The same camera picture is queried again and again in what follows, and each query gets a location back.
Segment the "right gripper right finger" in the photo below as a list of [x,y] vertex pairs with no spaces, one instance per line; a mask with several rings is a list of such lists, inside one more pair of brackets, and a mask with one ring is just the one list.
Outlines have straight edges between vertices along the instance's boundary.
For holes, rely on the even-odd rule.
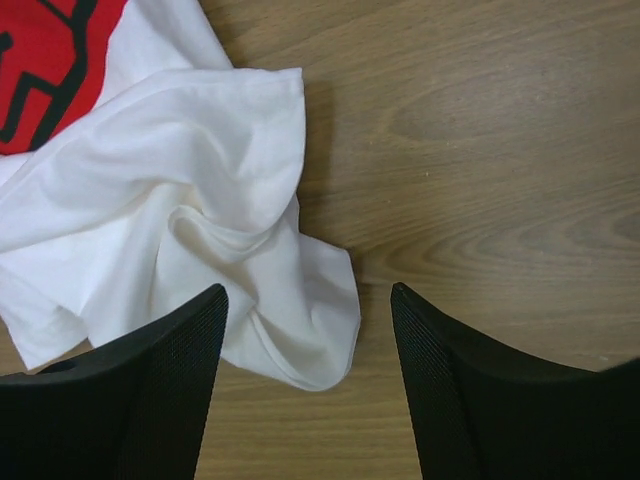
[[639,363],[592,372],[510,347],[407,285],[392,322],[426,479],[635,479]]

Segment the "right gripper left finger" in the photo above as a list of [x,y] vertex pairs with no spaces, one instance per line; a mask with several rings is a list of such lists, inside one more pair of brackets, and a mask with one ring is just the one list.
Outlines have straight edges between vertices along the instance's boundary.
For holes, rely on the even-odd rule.
[[194,478],[227,313],[213,285],[99,348],[2,376],[2,478]]

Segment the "white t shirt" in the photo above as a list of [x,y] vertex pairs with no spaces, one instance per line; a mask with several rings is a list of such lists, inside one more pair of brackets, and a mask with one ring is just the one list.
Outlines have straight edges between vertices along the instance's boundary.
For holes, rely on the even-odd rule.
[[232,65],[196,1],[1,5],[1,317],[29,369],[213,284],[223,358],[307,391],[348,373],[349,255],[302,234],[299,69]]

